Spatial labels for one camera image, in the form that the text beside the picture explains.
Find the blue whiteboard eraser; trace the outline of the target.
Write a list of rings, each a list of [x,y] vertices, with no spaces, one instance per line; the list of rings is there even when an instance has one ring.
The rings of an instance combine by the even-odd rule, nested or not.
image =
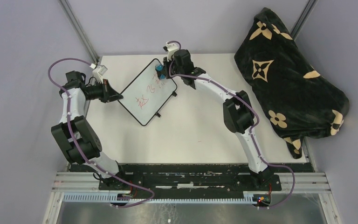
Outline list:
[[[166,69],[167,69],[167,67],[163,64],[158,64],[155,66],[155,70],[156,70],[158,79],[160,79],[160,80],[166,79],[166,74],[167,74]]]

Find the small black-framed whiteboard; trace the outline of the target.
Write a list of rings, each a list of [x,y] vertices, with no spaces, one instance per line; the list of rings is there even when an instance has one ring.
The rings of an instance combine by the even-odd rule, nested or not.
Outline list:
[[[121,92],[119,103],[142,126],[160,116],[159,110],[178,88],[172,79],[159,79],[157,68],[162,63],[154,58]]]

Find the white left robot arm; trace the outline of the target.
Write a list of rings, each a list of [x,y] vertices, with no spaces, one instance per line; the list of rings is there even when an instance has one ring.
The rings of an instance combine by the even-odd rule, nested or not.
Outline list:
[[[123,99],[107,79],[93,85],[85,83],[85,74],[78,71],[66,73],[67,83],[62,86],[63,115],[51,133],[70,164],[86,165],[94,169],[94,178],[106,187],[124,189],[128,177],[117,161],[105,153],[99,137],[86,120],[87,101],[98,99],[102,103]]]

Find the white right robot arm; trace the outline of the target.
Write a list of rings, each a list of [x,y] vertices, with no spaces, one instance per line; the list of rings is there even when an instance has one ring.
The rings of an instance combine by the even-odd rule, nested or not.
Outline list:
[[[251,185],[256,190],[263,190],[274,173],[269,169],[255,135],[255,126],[260,119],[251,106],[248,94],[224,87],[205,70],[194,66],[188,50],[168,47],[164,50],[167,56],[163,64],[156,68],[159,79],[180,77],[185,85],[210,94],[222,105],[224,124],[236,135],[248,160]]]

